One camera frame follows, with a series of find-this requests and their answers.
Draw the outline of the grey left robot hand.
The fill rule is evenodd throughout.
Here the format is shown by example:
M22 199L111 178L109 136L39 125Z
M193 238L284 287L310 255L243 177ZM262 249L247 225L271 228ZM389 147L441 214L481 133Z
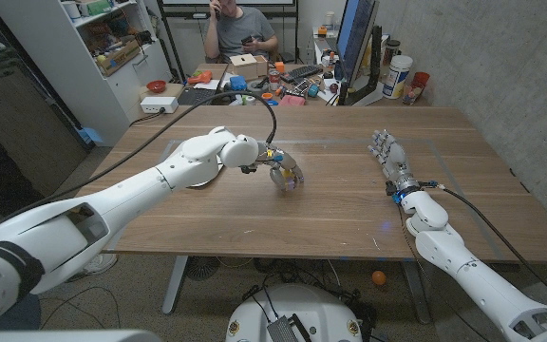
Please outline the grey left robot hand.
M296 160L284 150L266 143L258 143L256 164L266 164L270 167L270 177L282 191L293 190L304 181L301 168Z

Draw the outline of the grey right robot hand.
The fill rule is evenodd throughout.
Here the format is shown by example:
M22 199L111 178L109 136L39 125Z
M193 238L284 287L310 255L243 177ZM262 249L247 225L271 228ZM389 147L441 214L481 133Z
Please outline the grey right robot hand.
M374 131L368 151L382 165L384 175L390 181L397 181L410 171L406 152L386 130Z

